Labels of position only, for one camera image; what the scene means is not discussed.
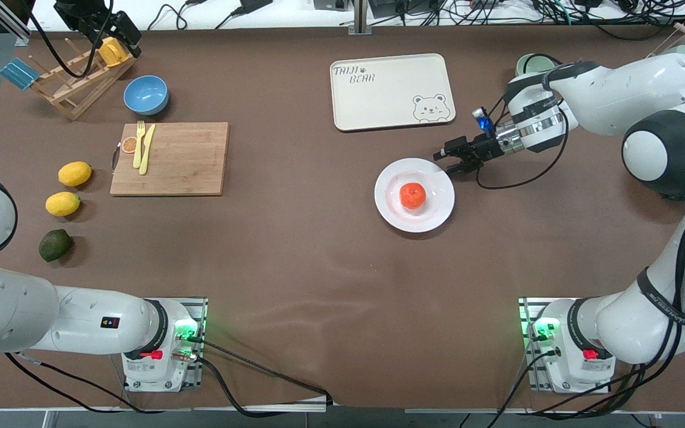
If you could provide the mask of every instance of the avocado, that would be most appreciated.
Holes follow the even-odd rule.
[[[73,246],[73,238],[64,229],[49,231],[41,238],[39,255],[46,262],[54,261],[68,254]]]

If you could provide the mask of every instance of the yellow lemon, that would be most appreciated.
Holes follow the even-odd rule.
[[[69,187],[81,186],[92,176],[92,166],[86,162],[71,162],[59,169],[57,178]]]
[[[70,216],[81,205],[81,198],[75,193],[60,192],[46,200],[46,211],[55,217]]]

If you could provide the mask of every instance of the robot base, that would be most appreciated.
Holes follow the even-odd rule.
[[[570,338],[566,325],[567,313],[573,304],[570,298],[520,298],[520,317],[524,334],[527,362],[536,355],[559,350],[559,357],[547,357],[530,372],[530,387],[538,392],[578,394],[603,385],[614,375],[615,358],[587,360],[583,351]],[[549,337],[528,347],[529,338]],[[605,394],[609,387],[593,391]]]
[[[176,338],[178,333],[195,331],[198,338],[205,333],[208,311],[207,298],[150,298],[157,300],[168,314],[169,328],[165,334],[160,360],[150,357],[130,360],[123,356],[126,391],[130,392],[179,392],[196,389],[202,381],[202,365],[171,358],[174,352],[191,352],[202,357],[202,345]]]

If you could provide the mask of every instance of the brown table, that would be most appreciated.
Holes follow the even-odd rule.
[[[659,40],[625,43],[585,27],[377,28],[361,37],[344,29],[147,33],[142,60],[124,80],[156,74],[168,82],[171,106],[150,121],[230,122],[224,195],[109,195],[112,150],[122,125],[138,119],[123,106],[123,82],[72,124],[5,82],[0,181],[17,201],[20,223],[0,266],[139,296],[206,295],[209,339],[320,385],[340,404],[497,407],[522,355],[517,298],[625,289],[659,254],[684,207],[628,176],[620,139],[583,130],[571,134],[559,165],[533,184],[487,191],[472,178],[456,180],[453,214],[424,235],[401,233],[381,219],[375,179],[394,160],[430,158],[444,141],[475,135],[470,112],[498,99],[522,54],[618,66]],[[421,52],[445,57],[453,124],[335,129],[332,62]],[[38,40],[16,51],[27,54],[48,57]],[[529,178],[554,155],[496,160],[483,169],[484,181]],[[79,192],[84,207],[68,222],[49,216],[43,204],[63,189],[57,170],[73,160],[90,162],[95,178]],[[146,232],[137,227],[142,223]],[[62,265],[47,265],[36,251],[54,228],[76,237],[76,251]],[[120,390],[107,357],[33,354]],[[209,358],[244,404],[313,396]],[[33,369],[88,404],[117,405]],[[133,399],[145,407],[227,404],[207,374],[197,392]],[[558,399],[525,391],[511,407]],[[0,407],[64,406],[73,404],[0,355]],[[626,409],[685,411],[685,354]]]

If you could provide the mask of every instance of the orange fruit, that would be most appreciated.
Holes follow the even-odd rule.
[[[136,137],[129,137],[123,140],[120,145],[120,149],[123,153],[133,153],[136,150]]]
[[[418,182],[407,182],[400,187],[400,204],[408,209],[417,209],[427,200],[427,192]]]

